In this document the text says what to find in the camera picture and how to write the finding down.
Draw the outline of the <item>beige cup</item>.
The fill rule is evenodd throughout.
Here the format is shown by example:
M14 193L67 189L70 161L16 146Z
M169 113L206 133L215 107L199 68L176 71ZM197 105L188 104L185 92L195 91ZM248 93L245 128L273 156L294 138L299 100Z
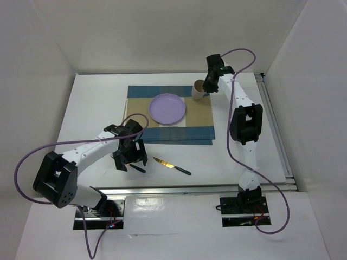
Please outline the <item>beige cup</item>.
M191 96L194 100L200 100L206 97L208 94L203 89L204 80L196 80L192 86Z

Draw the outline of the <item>blue beige white placemat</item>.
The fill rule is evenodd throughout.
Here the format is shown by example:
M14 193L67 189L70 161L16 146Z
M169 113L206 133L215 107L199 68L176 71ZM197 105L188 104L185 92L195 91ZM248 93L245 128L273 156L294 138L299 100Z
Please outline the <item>blue beige white placemat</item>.
M146 86L129 85L127 90L126 115L141 113L149 118L148 129L142 139L147 144L211 145L215 128L211 98L205 94L194 100L192 86ZM150 117L149 104L160 94L175 94L185 103L185 116L175 124L163 125Z

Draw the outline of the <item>purple plate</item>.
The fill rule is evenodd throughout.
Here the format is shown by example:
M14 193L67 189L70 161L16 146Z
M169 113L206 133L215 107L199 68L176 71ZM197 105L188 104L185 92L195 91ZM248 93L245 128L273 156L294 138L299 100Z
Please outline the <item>purple plate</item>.
M186 106L179 96L165 93L154 97L148 110L150 117L155 122L171 125L179 122L185 116Z

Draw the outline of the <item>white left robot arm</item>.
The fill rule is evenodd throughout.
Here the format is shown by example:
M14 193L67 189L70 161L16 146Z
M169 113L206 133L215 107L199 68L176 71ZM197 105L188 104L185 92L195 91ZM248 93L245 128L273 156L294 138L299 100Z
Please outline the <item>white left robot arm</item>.
M78 184L79 175L101 158L110 155L115 167L127 171L127 165L148 161L142 139L135 141L142 126L130 119L123 126L109 125L91 142L75 149L45 155L33 189L58 208L67 205L87 207L95 216L103 215L112 204L107 195L92 186Z

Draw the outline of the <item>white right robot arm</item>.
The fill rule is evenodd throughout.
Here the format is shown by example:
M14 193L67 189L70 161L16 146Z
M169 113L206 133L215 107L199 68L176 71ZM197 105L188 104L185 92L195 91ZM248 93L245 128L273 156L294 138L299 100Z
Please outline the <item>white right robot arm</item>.
M236 201L222 209L251 213L260 203L262 192L257 169L256 147L262 129L263 107L254 103L233 76L234 69L224 63L221 55L207 57L208 73L203 83L207 93L222 90L231 104L228 136L237 147L237 161L243 171L238 182Z

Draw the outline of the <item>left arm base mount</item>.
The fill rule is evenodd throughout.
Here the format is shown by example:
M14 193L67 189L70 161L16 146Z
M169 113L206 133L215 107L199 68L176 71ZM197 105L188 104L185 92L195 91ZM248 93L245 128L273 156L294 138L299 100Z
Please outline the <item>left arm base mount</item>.
M83 206L82 211L86 220L87 230L103 230L107 226L110 230L122 230L124 228L125 197L110 196L110 202L102 213Z

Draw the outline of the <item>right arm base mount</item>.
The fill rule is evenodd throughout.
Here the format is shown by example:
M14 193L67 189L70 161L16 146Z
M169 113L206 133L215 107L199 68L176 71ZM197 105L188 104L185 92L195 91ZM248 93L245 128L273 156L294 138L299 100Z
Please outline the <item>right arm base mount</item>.
M241 205L236 197L220 197L220 203L215 209L221 212L222 226L243 227L258 225L271 225L269 209L265 196L258 202Z

